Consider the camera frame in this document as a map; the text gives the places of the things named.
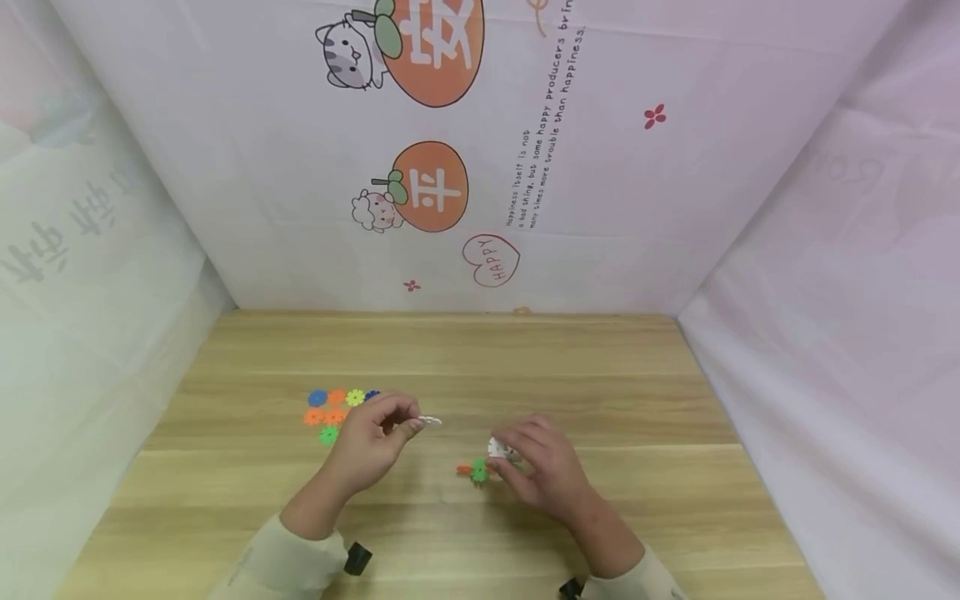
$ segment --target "wood grain surface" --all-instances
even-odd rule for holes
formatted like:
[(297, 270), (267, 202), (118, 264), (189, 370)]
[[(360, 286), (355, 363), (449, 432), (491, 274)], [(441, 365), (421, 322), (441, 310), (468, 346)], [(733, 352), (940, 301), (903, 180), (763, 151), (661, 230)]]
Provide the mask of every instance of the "wood grain surface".
[(672, 320), (256, 311), (218, 322), (59, 597), (204, 598), (323, 461), (315, 388), (399, 389), (444, 420), (348, 505), (373, 560), (324, 600), (555, 598), (585, 574), (502, 482), (455, 473), (535, 411), (694, 600), (823, 597)]

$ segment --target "beige sleeve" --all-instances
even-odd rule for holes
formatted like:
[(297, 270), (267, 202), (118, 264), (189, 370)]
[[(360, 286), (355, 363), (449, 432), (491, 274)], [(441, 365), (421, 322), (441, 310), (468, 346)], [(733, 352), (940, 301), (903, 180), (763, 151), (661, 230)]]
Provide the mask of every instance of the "beige sleeve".
[(633, 570), (616, 579), (590, 577), (583, 600), (688, 600), (649, 546)]
[(317, 600), (347, 563), (340, 534), (298, 538), (272, 516), (209, 600)]

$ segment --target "white snowflake piece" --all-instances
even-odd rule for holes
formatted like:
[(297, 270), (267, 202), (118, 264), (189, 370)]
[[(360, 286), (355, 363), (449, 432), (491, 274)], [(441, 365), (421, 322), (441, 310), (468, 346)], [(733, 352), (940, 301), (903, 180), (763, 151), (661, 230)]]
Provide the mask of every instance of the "white snowflake piece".
[(490, 438), (487, 442), (487, 454), (494, 458), (505, 458), (511, 463), (519, 463), (521, 460), (516, 450), (496, 438)]

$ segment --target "printed fabric wall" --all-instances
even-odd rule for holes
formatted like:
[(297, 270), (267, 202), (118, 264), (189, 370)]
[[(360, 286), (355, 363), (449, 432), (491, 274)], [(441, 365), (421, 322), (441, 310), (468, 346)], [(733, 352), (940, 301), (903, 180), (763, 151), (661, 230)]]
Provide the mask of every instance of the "printed fabric wall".
[(0, 0), (0, 82), (0, 598), (36, 600), (228, 296), (45, 0)]
[(54, 0), (241, 307), (677, 314), (905, 0)]
[(960, 4), (914, 2), (681, 324), (831, 600), (960, 598)]

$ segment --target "heart graphic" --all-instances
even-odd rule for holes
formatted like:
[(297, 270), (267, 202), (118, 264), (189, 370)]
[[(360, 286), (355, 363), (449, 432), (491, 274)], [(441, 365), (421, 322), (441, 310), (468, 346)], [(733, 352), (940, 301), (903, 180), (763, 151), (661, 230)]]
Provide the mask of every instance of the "heart graphic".
[(473, 280), (484, 287), (500, 287), (516, 273), (520, 252), (499, 235), (481, 233), (464, 244), (464, 259), (475, 266)]

